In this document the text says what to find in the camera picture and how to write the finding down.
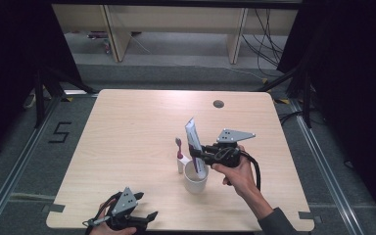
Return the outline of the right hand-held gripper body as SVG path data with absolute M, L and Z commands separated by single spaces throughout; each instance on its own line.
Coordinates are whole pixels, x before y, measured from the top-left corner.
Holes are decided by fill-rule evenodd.
M 222 164 L 228 167 L 236 167 L 240 163 L 240 157 L 248 157 L 249 154 L 240 149 L 239 141 L 255 138 L 252 132 L 232 130 L 224 128 L 216 138 L 213 145 L 216 147 L 215 154 L 207 154 L 207 165 Z

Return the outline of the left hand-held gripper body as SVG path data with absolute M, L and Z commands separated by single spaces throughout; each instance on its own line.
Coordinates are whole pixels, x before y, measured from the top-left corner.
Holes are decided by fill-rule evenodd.
M 129 187 L 126 187 L 122 192 L 115 196 L 116 201 L 111 204 L 106 221 L 108 226 L 113 230 L 122 230 L 128 227 L 135 227 L 138 231 L 144 231 L 147 224 L 142 222 L 143 217 L 134 217 L 131 213 L 138 205 L 134 194 Z

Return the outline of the white toothpaste tube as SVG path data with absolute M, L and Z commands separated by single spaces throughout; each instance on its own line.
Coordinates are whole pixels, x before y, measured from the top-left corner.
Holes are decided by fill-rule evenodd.
M 200 143 L 200 139 L 198 137 L 198 133 L 196 130 L 195 120 L 193 118 L 191 118 L 185 124 L 185 131 L 187 135 L 189 150 L 190 149 L 201 150 L 201 143 Z M 196 170 L 198 177 L 200 179 L 205 179 L 207 177 L 206 165 L 203 164 L 201 160 L 195 160 L 194 158 L 192 158 L 192 160 L 193 160 L 194 168 Z

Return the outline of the pink toothbrush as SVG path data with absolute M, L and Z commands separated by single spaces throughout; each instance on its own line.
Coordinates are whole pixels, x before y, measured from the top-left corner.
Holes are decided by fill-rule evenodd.
M 177 158 L 179 160 L 182 160 L 183 159 L 183 154 L 182 154 L 182 150 L 181 150 L 181 146 L 182 146 L 182 141 L 179 137 L 175 137 L 175 143 L 178 147 L 178 151 L 177 151 Z

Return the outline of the white cup with side holder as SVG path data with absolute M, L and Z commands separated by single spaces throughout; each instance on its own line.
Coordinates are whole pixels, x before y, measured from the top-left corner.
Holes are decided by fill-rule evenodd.
M 202 193 L 207 185 L 209 169 L 201 164 L 199 170 L 195 168 L 195 161 L 183 156 L 177 161 L 178 172 L 184 176 L 184 187 L 191 194 Z

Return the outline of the person's right hand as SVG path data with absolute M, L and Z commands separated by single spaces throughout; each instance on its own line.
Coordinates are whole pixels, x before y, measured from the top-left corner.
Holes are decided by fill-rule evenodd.
M 213 164 L 211 168 L 224 175 L 223 185 L 231 185 L 236 193 L 245 201 L 255 199 L 259 190 L 254 181 L 251 162 L 244 156 L 240 157 L 240 163 L 236 167 L 228 167 L 223 164 Z

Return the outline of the person's left hand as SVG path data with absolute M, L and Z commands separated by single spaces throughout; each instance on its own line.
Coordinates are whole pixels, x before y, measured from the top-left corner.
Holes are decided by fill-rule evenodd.
M 97 213 L 98 218 L 102 218 L 106 214 L 107 208 L 115 201 L 115 199 L 112 199 L 108 203 L 101 204 L 99 212 Z M 135 227 L 128 227 L 122 230 L 113 230 L 106 223 L 102 223 L 91 228 L 86 232 L 86 235 L 134 235 L 136 232 L 137 229 Z

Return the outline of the grey tape strip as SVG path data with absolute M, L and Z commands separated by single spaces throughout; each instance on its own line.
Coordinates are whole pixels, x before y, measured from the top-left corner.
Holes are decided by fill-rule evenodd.
M 314 215 L 310 211 L 299 211 L 300 219 L 311 219 L 314 223 L 323 223 L 322 217 L 319 215 Z
M 45 205 L 42 208 L 43 212 L 63 212 L 65 209 L 65 205 L 58 205 L 58 204 L 51 204 Z

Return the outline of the black metal stand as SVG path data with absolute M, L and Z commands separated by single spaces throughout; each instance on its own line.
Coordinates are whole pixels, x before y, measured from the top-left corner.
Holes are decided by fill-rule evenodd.
M 49 92 L 52 99 L 62 98 L 66 95 L 66 92 L 61 86 L 62 81 L 69 83 L 88 94 L 98 93 L 98 90 L 84 84 L 81 81 L 80 75 L 77 77 L 69 76 L 61 70 L 56 70 L 47 66 L 38 69 L 34 76 L 36 127 L 41 125 L 46 117 L 44 90 Z
M 310 123 L 310 76 L 308 69 L 303 64 L 299 64 L 278 78 L 266 83 L 262 88 L 257 89 L 257 92 L 266 92 L 277 85 L 290 79 L 286 94 L 289 98 L 295 98 L 299 94 L 303 94 L 304 107 L 303 119 L 308 128 L 311 128 Z

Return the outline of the black curtain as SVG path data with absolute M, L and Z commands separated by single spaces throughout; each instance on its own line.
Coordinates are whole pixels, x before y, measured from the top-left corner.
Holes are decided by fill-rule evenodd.
M 0 141 L 40 76 L 80 82 L 48 0 L 0 0 Z
M 376 0 L 302 0 L 278 67 L 298 64 L 324 23 L 308 73 L 321 111 L 376 203 Z

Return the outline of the metal floor rail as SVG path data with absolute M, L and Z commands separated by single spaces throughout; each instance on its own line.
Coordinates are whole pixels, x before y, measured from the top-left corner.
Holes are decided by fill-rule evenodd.
M 342 187 L 339 184 L 331 166 L 326 160 L 325 155 L 312 129 L 306 124 L 303 117 L 298 117 L 297 122 L 304 135 L 305 141 L 307 142 L 310 151 L 316 161 L 316 164 L 335 203 L 335 206 L 349 231 L 349 234 L 365 235 L 360 221 L 357 218 L 357 215 L 354 212 L 347 196 L 343 192 Z
M 36 149 L 36 146 L 43 132 L 45 131 L 51 116 L 60 102 L 60 97 L 51 99 L 48 106 L 45 108 L 43 120 L 37 127 L 33 128 L 33 131 L 31 132 L 25 146 L 23 147 L 23 150 L 18 156 L 17 161 L 13 165 L 10 173 L 0 188 L 0 215 L 2 214 L 3 209 L 5 209 L 11 194 L 22 177 L 33 151 Z

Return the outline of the light wooden desk frame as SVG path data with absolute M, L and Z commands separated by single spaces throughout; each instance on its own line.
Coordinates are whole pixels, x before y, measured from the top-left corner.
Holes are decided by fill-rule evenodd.
M 130 33 L 147 31 L 224 34 L 229 62 L 235 64 L 242 35 L 287 36 L 297 15 L 295 10 L 252 8 L 54 4 L 52 9 L 64 32 L 105 31 L 117 62 L 124 58 Z

